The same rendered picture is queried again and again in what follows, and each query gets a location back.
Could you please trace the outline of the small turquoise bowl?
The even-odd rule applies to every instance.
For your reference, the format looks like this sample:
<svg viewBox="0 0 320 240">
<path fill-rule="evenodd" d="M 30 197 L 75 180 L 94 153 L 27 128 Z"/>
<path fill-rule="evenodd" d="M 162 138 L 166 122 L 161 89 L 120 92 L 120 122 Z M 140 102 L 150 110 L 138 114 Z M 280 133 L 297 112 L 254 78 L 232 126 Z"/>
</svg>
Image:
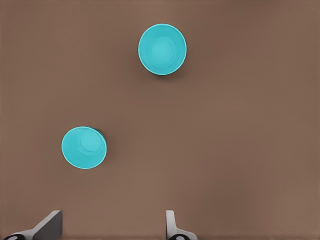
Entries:
<svg viewBox="0 0 320 240">
<path fill-rule="evenodd" d="M 62 138 L 61 152 L 72 166 L 88 170 L 99 166 L 108 151 L 107 140 L 96 128 L 78 126 L 70 129 Z"/>
</svg>

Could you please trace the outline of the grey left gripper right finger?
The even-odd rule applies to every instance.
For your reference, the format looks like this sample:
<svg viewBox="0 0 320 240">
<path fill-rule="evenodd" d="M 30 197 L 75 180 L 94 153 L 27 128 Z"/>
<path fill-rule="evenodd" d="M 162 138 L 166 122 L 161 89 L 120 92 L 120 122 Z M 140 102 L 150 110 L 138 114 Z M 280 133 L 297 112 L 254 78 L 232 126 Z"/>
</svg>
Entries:
<svg viewBox="0 0 320 240">
<path fill-rule="evenodd" d="M 198 237 L 194 233 L 177 227 L 173 210 L 166 210 L 165 217 L 166 240 L 198 240 Z"/>
</svg>

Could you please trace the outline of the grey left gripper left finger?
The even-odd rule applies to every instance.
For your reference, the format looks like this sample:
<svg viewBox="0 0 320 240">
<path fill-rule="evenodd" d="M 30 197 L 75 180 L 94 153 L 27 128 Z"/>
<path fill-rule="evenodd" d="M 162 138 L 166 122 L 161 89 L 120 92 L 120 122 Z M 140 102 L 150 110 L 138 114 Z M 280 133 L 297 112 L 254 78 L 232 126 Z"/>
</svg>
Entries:
<svg viewBox="0 0 320 240">
<path fill-rule="evenodd" d="M 54 210 L 35 227 L 8 235 L 3 240 L 60 240 L 63 233 L 63 212 Z"/>
</svg>

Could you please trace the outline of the large turquoise bowl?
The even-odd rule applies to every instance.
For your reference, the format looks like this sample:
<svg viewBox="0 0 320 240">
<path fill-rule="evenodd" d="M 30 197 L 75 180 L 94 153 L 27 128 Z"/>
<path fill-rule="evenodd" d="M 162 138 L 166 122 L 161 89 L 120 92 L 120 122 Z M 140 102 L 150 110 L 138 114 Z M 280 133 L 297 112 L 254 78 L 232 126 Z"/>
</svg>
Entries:
<svg viewBox="0 0 320 240">
<path fill-rule="evenodd" d="M 175 26 L 158 23 L 143 32 L 137 52 L 141 64 L 149 72 L 165 76 L 183 65 L 187 56 L 187 42 Z"/>
</svg>

